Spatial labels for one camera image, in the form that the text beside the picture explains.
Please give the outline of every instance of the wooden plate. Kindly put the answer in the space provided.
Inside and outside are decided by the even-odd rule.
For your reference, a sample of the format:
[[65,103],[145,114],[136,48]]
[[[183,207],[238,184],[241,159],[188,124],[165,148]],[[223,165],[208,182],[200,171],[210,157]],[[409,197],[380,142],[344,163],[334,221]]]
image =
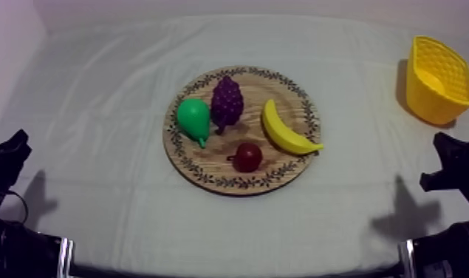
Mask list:
[[[229,75],[240,86],[244,111],[240,121],[215,134],[210,123],[206,149],[179,131],[176,112],[186,98],[201,98],[208,105],[213,88]],[[314,143],[320,142],[320,121],[308,95],[279,72],[260,67],[224,67],[207,72],[190,82],[169,106],[163,125],[163,143],[167,156],[177,170],[193,184],[219,194],[248,196],[279,189],[297,177],[310,164],[314,154],[294,156],[280,150],[265,136],[261,111],[273,98],[283,122]],[[253,173],[237,172],[226,157],[234,155],[240,143],[260,146],[264,159]]]

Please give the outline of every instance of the purple grapes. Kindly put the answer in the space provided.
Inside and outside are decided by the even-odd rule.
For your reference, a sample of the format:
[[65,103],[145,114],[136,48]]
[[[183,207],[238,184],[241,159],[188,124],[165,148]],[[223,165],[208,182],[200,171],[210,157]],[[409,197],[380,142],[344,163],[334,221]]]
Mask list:
[[243,109],[243,95],[239,90],[239,84],[230,79],[229,76],[224,76],[213,89],[210,105],[211,119],[219,127],[216,134],[221,135],[226,126],[232,126],[239,121]]

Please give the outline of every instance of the white tablecloth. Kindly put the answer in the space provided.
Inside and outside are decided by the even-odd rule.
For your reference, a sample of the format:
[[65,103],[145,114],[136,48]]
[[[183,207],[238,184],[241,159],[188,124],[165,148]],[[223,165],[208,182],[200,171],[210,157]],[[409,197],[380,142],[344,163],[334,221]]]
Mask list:
[[[399,241],[469,220],[459,192],[418,185],[421,172],[440,168],[436,132],[469,140],[469,110],[438,129],[398,104],[402,59],[419,33],[329,18],[205,16],[54,35],[0,122],[0,142],[20,128],[30,135],[33,151],[13,187],[30,205],[28,226],[75,240],[76,262],[145,274],[393,264]],[[426,35],[469,62],[469,42]],[[164,113],[181,88],[240,64],[304,88],[326,146],[290,185],[241,199],[190,185],[162,146]],[[9,198],[2,215],[20,214]]]

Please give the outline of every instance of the yellow banana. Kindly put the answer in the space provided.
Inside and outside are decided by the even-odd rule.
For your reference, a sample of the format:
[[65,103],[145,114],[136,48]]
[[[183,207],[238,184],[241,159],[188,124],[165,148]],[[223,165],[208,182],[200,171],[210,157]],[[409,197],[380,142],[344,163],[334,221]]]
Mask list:
[[279,117],[273,99],[265,103],[261,118],[267,134],[282,149],[296,155],[304,155],[323,149],[322,144],[312,143],[287,127]]

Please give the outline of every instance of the yellow plastic basket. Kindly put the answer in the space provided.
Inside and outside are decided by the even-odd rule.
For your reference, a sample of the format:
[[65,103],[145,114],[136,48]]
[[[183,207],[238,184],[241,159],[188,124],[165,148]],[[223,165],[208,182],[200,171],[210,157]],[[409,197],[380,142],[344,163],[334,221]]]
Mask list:
[[408,60],[406,102],[427,122],[456,119],[469,107],[467,62],[443,43],[416,36]]

